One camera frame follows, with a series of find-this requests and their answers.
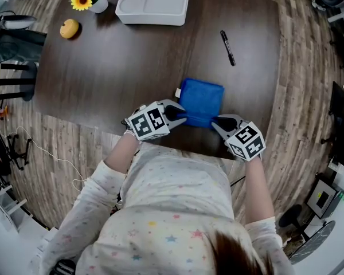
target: yellow flower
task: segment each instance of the yellow flower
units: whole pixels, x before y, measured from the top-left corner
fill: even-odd
[[[92,6],[92,0],[71,0],[73,9],[82,11]]]

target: dark wooden table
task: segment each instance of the dark wooden table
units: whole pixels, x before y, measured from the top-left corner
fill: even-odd
[[[174,99],[185,77],[225,88],[222,113],[268,129],[279,63],[279,19],[271,0],[189,0],[186,23],[177,26],[124,25],[115,14],[118,0],[95,14],[72,10],[62,0],[50,24],[37,75],[39,112],[73,123],[122,134],[120,121],[141,104]],[[74,18],[81,33],[60,36]],[[225,30],[236,66],[228,60]],[[209,129],[180,126],[157,143],[230,158]]]

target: pen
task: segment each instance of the pen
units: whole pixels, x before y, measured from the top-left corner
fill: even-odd
[[[229,62],[231,64],[231,66],[235,66],[236,62],[235,62],[235,60],[233,58],[233,54],[232,54],[232,51],[231,51],[230,46],[229,46],[227,35],[225,34],[225,32],[223,30],[220,31],[220,34],[222,36],[225,48],[227,49],[227,52],[228,52]]]

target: sleeve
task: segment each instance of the sleeve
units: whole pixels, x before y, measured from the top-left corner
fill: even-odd
[[[125,174],[110,169],[103,161],[77,197],[58,232],[46,247],[40,274],[48,275],[61,259],[79,259],[83,250],[94,243],[116,205]]]
[[[294,268],[282,250],[282,238],[276,234],[275,217],[256,221],[246,225],[252,246],[256,253],[265,258],[269,256],[275,275],[293,275]]]

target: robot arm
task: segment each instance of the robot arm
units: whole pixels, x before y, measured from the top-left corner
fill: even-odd
[[[138,140],[156,139],[170,133],[170,129],[184,123],[185,109],[169,99],[143,105],[125,119],[128,129]]]
[[[251,161],[266,148],[260,130],[239,115],[219,115],[213,119],[212,126],[223,138],[228,151],[245,161]]]

